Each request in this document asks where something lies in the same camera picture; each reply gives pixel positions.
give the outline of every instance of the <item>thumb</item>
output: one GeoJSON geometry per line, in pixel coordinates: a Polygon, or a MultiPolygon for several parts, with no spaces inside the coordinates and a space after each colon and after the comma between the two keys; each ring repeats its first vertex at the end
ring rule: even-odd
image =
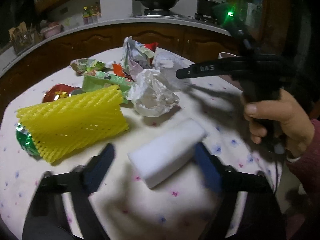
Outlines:
{"type": "Polygon", "coordinates": [[[292,104],[277,100],[253,102],[247,104],[244,111],[253,118],[283,122],[291,118],[292,104]]]}

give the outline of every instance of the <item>cabinet door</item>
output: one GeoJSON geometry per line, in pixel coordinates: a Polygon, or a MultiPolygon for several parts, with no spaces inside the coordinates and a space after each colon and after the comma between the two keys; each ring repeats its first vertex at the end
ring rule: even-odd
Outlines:
{"type": "Polygon", "coordinates": [[[266,4],[261,50],[263,53],[281,55],[290,25],[291,0],[266,0],[266,4]]]}
{"type": "Polygon", "coordinates": [[[48,57],[51,57],[52,54],[57,55],[57,57],[53,59],[56,64],[52,66],[53,72],[68,66],[71,60],[85,57],[85,51],[83,46],[80,46],[77,33],[52,40],[48,45],[51,50],[48,53],[48,57]]]}
{"type": "Polygon", "coordinates": [[[11,67],[0,79],[0,121],[5,107],[25,90],[48,76],[47,44],[40,46],[11,67]]]}
{"type": "Polygon", "coordinates": [[[213,31],[191,27],[187,29],[183,57],[198,63],[217,59],[220,52],[237,54],[236,41],[230,36],[213,31]]]}
{"type": "Polygon", "coordinates": [[[91,57],[108,49],[121,47],[123,40],[119,26],[105,26],[78,32],[75,36],[77,51],[81,57],[91,57]]]}
{"type": "Polygon", "coordinates": [[[142,44],[158,42],[158,47],[178,55],[182,54],[184,32],[184,26],[172,24],[139,23],[121,26],[122,40],[132,36],[142,44]]]}

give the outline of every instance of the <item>green foil wrapper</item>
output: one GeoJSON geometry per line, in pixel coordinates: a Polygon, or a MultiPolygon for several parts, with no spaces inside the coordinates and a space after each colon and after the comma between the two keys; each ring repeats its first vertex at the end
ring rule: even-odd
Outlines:
{"type": "Polygon", "coordinates": [[[95,59],[80,58],[70,62],[70,65],[78,75],[84,75],[92,70],[104,70],[106,64],[95,59]]]}
{"type": "Polygon", "coordinates": [[[29,133],[21,123],[18,123],[16,127],[16,137],[21,148],[25,150],[29,155],[40,156],[38,150],[36,149],[36,146],[32,141],[31,133],[29,133]]]}

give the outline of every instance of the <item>white sponge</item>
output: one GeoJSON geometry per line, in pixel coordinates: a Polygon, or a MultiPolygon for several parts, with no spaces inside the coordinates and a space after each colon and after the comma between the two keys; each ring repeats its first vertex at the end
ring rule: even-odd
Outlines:
{"type": "Polygon", "coordinates": [[[141,179],[149,188],[153,188],[192,158],[193,146],[206,135],[201,125],[188,119],[129,153],[128,157],[141,179]]]}

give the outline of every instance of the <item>pot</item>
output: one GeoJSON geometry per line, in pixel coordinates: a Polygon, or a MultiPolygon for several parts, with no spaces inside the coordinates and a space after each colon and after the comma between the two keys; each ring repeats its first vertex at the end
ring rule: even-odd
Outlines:
{"type": "Polygon", "coordinates": [[[212,7],[219,4],[214,0],[197,0],[197,14],[214,17],[212,7]]]}
{"type": "Polygon", "coordinates": [[[177,4],[179,0],[134,0],[142,3],[150,10],[169,10],[177,4]]]}

